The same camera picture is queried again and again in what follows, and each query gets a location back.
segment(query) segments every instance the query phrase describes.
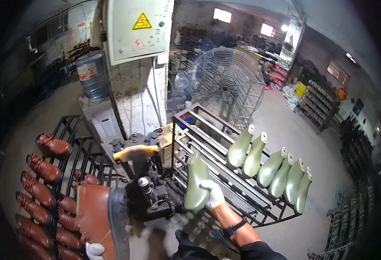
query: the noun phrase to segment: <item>yellow warning sign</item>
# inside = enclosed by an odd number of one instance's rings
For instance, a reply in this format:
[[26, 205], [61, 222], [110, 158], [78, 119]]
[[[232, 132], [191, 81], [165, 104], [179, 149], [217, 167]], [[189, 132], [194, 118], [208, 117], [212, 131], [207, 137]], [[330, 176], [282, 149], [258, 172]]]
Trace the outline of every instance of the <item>yellow warning sign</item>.
[[137, 19], [136, 23], [133, 25], [132, 31], [147, 30], [153, 29], [152, 24], [147, 19], [147, 16], [144, 12], [141, 12], [141, 15]]

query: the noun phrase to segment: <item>industrial fan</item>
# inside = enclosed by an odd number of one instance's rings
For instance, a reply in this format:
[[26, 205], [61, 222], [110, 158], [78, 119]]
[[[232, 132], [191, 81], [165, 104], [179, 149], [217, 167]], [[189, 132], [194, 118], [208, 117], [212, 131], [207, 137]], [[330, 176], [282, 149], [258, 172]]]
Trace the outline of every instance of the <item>industrial fan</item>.
[[201, 54], [193, 63], [193, 102], [199, 102], [236, 128], [249, 124], [260, 105], [265, 85], [254, 60], [242, 51], [219, 47]]

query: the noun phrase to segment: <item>brown leather boot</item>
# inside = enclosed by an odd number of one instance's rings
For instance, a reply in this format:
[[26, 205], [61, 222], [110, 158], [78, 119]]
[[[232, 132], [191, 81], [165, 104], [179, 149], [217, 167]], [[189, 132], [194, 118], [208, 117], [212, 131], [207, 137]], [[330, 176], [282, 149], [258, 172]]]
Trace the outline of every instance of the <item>brown leather boot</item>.
[[36, 138], [37, 147], [44, 157], [65, 159], [71, 155], [72, 147], [69, 143], [52, 138], [50, 133], [42, 133]]
[[58, 244], [59, 258], [63, 260], [82, 260], [82, 258], [75, 252]]
[[63, 171], [50, 162], [43, 160], [36, 153], [29, 154], [26, 157], [26, 162], [32, 171], [51, 185], [56, 185], [63, 179]]
[[[82, 174], [81, 169], [77, 170], [77, 172], [75, 173], [75, 178], [77, 178], [78, 181], [82, 181], [81, 174]], [[100, 184], [100, 180], [92, 174], [85, 174], [83, 181], [86, 182], [86, 184], [91, 184], [91, 185]]]
[[20, 181], [22, 187], [27, 190], [28, 193], [32, 194], [42, 205], [48, 208], [56, 207], [57, 199], [53, 191], [46, 185], [38, 182], [32, 175], [27, 173], [27, 171], [20, 173]]
[[69, 229], [70, 231], [73, 232], [78, 232], [79, 227], [75, 225], [75, 218], [69, 216], [63, 210], [60, 208], [58, 209], [58, 215], [59, 215], [59, 220], [58, 222], [61, 223], [63, 228]]
[[32, 254], [34, 259], [56, 260], [52, 252], [46, 250], [41, 245], [34, 242], [33, 240], [31, 240], [30, 238], [28, 238], [26, 235], [22, 234], [21, 232], [19, 232], [19, 239], [23, 247]]
[[31, 198], [17, 191], [16, 200], [19, 202], [19, 207], [24, 208], [25, 211], [27, 211], [40, 224], [45, 226], [53, 225], [54, 220], [52, 214], [41, 205], [32, 201]]
[[58, 200], [58, 206], [69, 214], [77, 214], [77, 203], [71, 197], [64, 197], [63, 199]]
[[70, 248], [74, 248], [74, 249], [82, 248], [82, 244], [78, 238], [76, 238], [72, 233], [63, 230], [60, 227], [56, 228], [56, 241]]
[[16, 223], [19, 229], [28, 237], [33, 239], [33, 241], [39, 243], [42, 247], [47, 249], [53, 248], [55, 245], [54, 239], [50, 234], [38, 224], [33, 223], [29, 218], [24, 217], [20, 214], [15, 215]]
[[130, 259], [129, 238], [125, 229], [125, 190], [81, 182], [77, 190], [77, 205], [75, 222], [82, 234], [81, 239], [102, 244], [105, 260]]

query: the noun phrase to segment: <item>gloved hand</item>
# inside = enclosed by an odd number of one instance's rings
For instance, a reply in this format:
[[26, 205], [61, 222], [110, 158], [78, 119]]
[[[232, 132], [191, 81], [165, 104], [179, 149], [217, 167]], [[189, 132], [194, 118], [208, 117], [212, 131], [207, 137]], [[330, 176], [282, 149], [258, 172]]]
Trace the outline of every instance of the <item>gloved hand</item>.
[[209, 210], [225, 202], [221, 188], [212, 180], [202, 180], [199, 187], [209, 190], [209, 199], [206, 202], [206, 207]]
[[101, 256], [104, 251], [104, 246], [99, 243], [85, 243], [85, 252], [87, 253], [89, 260], [104, 260], [104, 257]]

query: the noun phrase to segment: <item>forearm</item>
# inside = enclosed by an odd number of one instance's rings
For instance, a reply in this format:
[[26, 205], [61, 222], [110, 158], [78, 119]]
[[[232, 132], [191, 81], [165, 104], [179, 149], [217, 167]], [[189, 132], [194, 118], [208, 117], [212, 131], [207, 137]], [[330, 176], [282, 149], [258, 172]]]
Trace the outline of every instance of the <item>forearm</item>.
[[[242, 221], [240, 216], [237, 215], [226, 202], [213, 208], [212, 213], [214, 213], [215, 217], [218, 219], [221, 227], [223, 228], [237, 225]], [[254, 228], [252, 228], [252, 226], [248, 223], [237, 229], [236, 233], [230, 238], [230, 240], [239, 247], [257, 241], [262, 241], [257, 232], [254, 231]]]

